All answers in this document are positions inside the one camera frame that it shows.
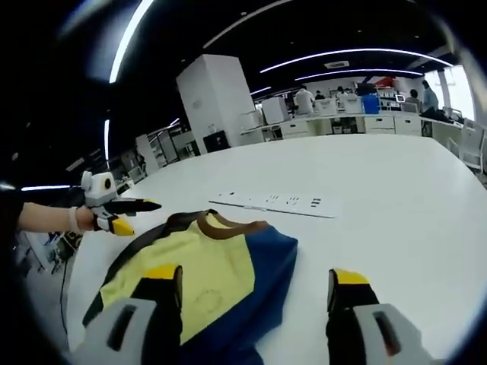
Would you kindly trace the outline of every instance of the desk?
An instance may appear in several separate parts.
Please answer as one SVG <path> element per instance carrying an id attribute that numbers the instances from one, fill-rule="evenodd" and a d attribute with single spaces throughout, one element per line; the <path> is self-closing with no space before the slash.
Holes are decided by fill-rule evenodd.
<path id="1" fill-rule="evenodd" d="M 336 219 L 210 205 L 218 192 L 319 192 L 341 205 Z M 178 211 L 215 208 L 228 219 L 266 220 L 298 238 L 283 323 L 257 349 L 266 365 L 328 363 L 328 270 L 359 271 L 383 303 L 421 331 L 436 358 L 451 353 L 481 309 L 487 278 L 487 191 L 430 138 L 336 135 L 232 148 L 171 164 L 124 193 L 162 209 L 128 220 L 137 235 Z M 86 233 L 68 288 L 71 349 L 109 265 L 133 240 Z"/>
<path id="2" fill-rule="evenodd" d="M 304 123 L 307 124 L 314 123 L 313 128 L 316 132 L 316 135 L 331 135 L 333 131 L 332 131 L 330 120 L 339 119 L 339 118 L 356 118 L 358 131 L 363 133 L 365 132 L 364 118 L 368 118 L 368 117 L 389 118 L 391 120 L 395 119 L 396 121 L 404 120 L 404 119 L 420 119 L 422 122 L 431 122 L 433 124 L 433 139 L 440 142 L 440 144 L 442 144 L 445 147 L 447 147 L 447 141 L 449 138 L 452 138 L 454 141 L 457 142 L 460 141 L 460 135 L 461 135 L 460 131 L 463 127 L 460 123 L 455 122 L 453 124 L 450 124 L 435 119 L 420 117 L 416 113 L 408 113 L 408 112 L 381 112 L 379 114 L 340 113 L 334 116 L 314 116 L 314 115 L 302 116 L 278 124 L 263 125 L 254 129 L 242 131 L 240 133 L 240 138 L 241 138 L 240 141 L 242 145 L 269 141 L 272 139 L 272 136 L 269 134 L 269 130 L 278 129 L 280 127 L 284 127 L 291 124 L 302 125 Z M 384 130 L 383 132 L 389 132 L 393 134 L 394 130 L 393 129 L 389 131 Z"/>

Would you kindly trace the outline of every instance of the cable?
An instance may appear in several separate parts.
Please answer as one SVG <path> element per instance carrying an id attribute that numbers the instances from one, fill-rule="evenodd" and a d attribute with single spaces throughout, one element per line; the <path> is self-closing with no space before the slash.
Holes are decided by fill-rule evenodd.
<path id="1" fill-rule="evenodd" d="M 62 293 L 64 291 L 64 283 L 66 281 L 66 272 L 68 271 L 68 262 L 69 262 L 69 259 L 70 258 L 68 258 L 65 261 L 65 264 L 64 264 L 64 273 L 62 274 L 62 284 L 61 284 L 61 295 L 59 296 L 59 305 L 61 306 L 61 321 L 62 321 L 62 327 L 64 328 L 64 332 L 66 334 L 68 334 L 68 329 L 66 328 L 66 323 L 64 321 L 64 311 L 62 310 Z"/>

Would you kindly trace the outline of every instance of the yellow cloth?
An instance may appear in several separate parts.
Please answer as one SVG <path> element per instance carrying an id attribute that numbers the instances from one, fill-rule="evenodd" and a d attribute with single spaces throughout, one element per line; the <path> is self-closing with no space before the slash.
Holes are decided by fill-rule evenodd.
<path id="1" fill-rule="evenodd" d="M 226 228 L 212 215 L 207 221 L 213 227 Z M 164 263 L 183 266 L 181 344 L 253 292 L 255 274 L 245 236 L 213 240 L 194 221 L 186 231 L 157 240 L 132 257 L 100 289 L 103 307 L 130 297 L 147 271 Z"/>

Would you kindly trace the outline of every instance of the blue cloth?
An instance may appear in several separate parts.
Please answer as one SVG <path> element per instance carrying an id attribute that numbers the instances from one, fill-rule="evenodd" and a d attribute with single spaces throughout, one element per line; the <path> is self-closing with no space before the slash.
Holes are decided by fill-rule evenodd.
<path id="1" fill-rule="evenodd" d="M 245 239 L 255 273 L 253 292 L 185 343 L 181 364 L 263 364 L 254 345 L 282 322 L 298 242 L 272 226 Z"/>
<path id="2" fill-rule="evenodd" d="M 423 112 L 431 108 L 438 110 L 438 98 L 436 97 L 434 91 L 429 87 L 428 89 L 425 89 Z"/>

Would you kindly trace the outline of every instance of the chair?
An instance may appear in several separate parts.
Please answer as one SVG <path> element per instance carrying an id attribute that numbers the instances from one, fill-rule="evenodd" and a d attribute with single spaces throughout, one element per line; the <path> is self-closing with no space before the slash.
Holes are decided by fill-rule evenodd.
<path id="1" fill-rule="evenodd" d="M 465 119 L 460 143 L 448 139 L 448 149 L 471 169 L 483 171 L 485 129 L 473 120 Z"/>

